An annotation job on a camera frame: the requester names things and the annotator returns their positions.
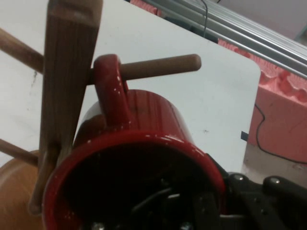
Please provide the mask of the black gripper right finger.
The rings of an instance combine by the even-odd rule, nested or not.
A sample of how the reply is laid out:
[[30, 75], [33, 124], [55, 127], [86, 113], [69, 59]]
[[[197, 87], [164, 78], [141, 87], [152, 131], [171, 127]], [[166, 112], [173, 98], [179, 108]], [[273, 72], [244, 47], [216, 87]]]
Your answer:
[[306, 188], [281, 176], [268, 176], [261, 184], [226, 172], [218, 163], [225, 187], [225, 214], [221, 230], [305, 230]]

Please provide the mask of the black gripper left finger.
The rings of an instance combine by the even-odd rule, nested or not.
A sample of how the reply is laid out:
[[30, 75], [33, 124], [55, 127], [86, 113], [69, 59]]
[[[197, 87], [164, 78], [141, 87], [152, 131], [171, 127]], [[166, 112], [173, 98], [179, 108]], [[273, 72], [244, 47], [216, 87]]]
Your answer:
[[220, 230], [219, 211], [210, 191], [166, 188], [135, 205], [132, 230]]

